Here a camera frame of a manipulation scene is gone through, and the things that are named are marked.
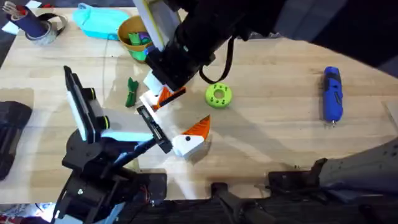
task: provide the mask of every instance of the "wire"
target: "wire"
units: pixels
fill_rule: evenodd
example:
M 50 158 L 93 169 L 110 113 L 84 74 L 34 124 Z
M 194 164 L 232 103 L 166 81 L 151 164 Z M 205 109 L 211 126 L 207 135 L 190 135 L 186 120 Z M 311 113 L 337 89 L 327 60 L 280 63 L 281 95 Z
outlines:
M 231 66 L 232 66 L 232 59 L 234 56 L 234 40 L 237 38 L 237 36 L 238 36 L 237 34 L 233 34 L 232 37 L 228 41 L 228 48 L 226 51 L 225 68 L 224 68 L 223 74 L 217 81 L 210 80 L 208 77 L 206 77 L 206 75 L 203 73 L 203 65 L 200 67 L 199 75 L 205 82 L 207 82 L 209 84 L 214 84 L 214 83 L 218 83 L 219 81 L 224 80 L 227 77 L 229 70 L 231 69 Z
M 228 207 L 224 204 L 224 202 L 222 201 L 222 199 L 218 199 L 218 201 L 220 202 L 220 205 L 223 207 L 224 209 L 224 213 L 226 214 L 226 216 L 228 217 L 228 220 L 231 224 L 236 224 L 234 217 L 232 216 L 230 210 L 228 209 Z
M 37 207 L 40 211 L 44 212 L 44 211 L 39 207 L 39 205 L 38 205 L 37 203 L 35 203 L 35 205 L 36 205 L 36 207 Z

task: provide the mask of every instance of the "green toy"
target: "green toy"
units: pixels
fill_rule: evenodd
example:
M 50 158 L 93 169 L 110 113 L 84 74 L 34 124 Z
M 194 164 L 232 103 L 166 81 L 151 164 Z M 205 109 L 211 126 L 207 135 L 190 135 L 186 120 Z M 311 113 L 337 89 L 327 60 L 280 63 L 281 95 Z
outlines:
M 131 41 L 131 45 L 141 45 L 141 39 L 139 38 L 138 33 L 130 33 L 129 38 Z
M 136 52 L 133 50 L 129 50 L 130 56 L 138 61 L 144 61 L 147 55 L 145 52 Z
M 138 82 L 129 78 L 127 87 L 129 88 L 129 94 L 127 95 L 126 107 L 130 108 L 136 104 Z
M 232 90 L 228 85 L 216 83 L 206 90 L 206 102 L 214 108 L 225 108 L 232 101 Z

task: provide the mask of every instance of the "tape roll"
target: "tape roll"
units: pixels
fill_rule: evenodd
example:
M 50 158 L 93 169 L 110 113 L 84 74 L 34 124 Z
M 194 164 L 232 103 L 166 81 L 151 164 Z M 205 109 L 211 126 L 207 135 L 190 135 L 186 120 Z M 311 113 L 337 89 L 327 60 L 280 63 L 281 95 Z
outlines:
M 54 17 L 59 17 L 61 22 L 62 22 L 62 27 L 60 29 L 57 29 L 57 24 L 56 23 L 51 23 L 48 21 L 51 18 Z M 37 17 L 41 23 L 46 27 L 47 31 L 44 35 L 41 35 L 40 37 L 31 37 L 27 32 L 25 32 L 25 36 L 28 40 L 32 41 L 33 44 L 39 45 L 39 46 L 45 46 L 48 44 L 51 44 L 61 33 L 62 31 L 66 28 L 67 26 L 67 20 L 63 16 L 58 16 L 56 14 L 52 13 L 45 13 Z

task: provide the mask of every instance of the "black cable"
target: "black cable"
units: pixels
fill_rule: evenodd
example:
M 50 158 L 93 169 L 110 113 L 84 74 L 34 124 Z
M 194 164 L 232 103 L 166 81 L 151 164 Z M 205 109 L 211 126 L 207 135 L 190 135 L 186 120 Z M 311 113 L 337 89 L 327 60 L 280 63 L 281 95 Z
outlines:
M 191 203 L 191 204 L 189 204 L 189 205 L 187 205 L 187 206 L 180 206 L 179 203 L 177 203 L 177 202 L 175 202 L 175 201 L 170 201 L 170 202 L 175 203 L 175 204 L 177 205 L 176 208 L 170 209 L 170 205 L 169 205 L 169 206 L 168 206 L 168 205 L 165 205 L 165 208 L 162 209 L 162 210 L 158 210 L 158 211 L 156 211 L 156 212 L 150 212 L 150 211 L 144 211 L 144 212 L 147 213 L 147 214 L 159 214 L 159 213 L 164 212 L 164 213 L 166 213 L 166 215 L 169 215 L 169 214 L 171 214 L 171 213 L 173 213 L 173 212 L 181 212 L 181 211 L 187 210 L 187 209 L 189 209 L 189 208 L 195 207 L 195 206 L 197 206 L 197 205 L 204 205 L 204 204 L 206 204 L 206 203 L 208 203 L 208 202 L 210 202 L 210 201 L 211 201 L 210 199 L 208 199 L 208 200 L 203 200 L 203 201 L 201 201 L 201 202 Z
M 39 207 L 39 205 L 38 205 L 37 203 L 35 203 L 35 205 L 36 205 L 36 207 L 37 207 L 40 211 L 44 212 L 44 211 Z
M 237 36 L 238 36 L 237 34 L 233 34 L 228 41 L 228 49 L 226 51 L 226 62 L 225 62 L 224 72 L 217 81 L 213 81 L 207 78 L 207 76 L 203 73 L 203 65 L 200 67 L 199 75 L 204 81 L 206 81 L 209 84 L 214 84 L 224 80 L 227 77 L 229 70 L 231 69 L 232 66 L 232 59 L 234 56 L 234 40 L 237 38 Z
M 231 224 L 236 224 L 234 217 L 232 216 L 232 212 L 228 209 L 228 207 L 224 204 L 224 202 L 222 201 L 222 199 L 218 199 L 220 202 L 220 205 L 223 207 L 224 209 L 224 213 L 226 214 L 226 216 L 228 217 L 228 220 Z

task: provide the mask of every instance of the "green clip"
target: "green clip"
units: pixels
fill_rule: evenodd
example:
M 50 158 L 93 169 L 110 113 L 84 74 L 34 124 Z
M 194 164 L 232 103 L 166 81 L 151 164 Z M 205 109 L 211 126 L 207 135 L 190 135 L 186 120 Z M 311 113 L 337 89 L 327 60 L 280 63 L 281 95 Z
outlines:
M 127 95 L 126 107 L 130 108 L 136 104 L 138 82 L 133 81 L 132 78 L 129 78 L 127 87 L 129 88 L 129 94 Z
M 141 39 L 139 38 L 138 33 L 130 33 L 129 38 L 131 41 L 131 45 L 141 45 Z

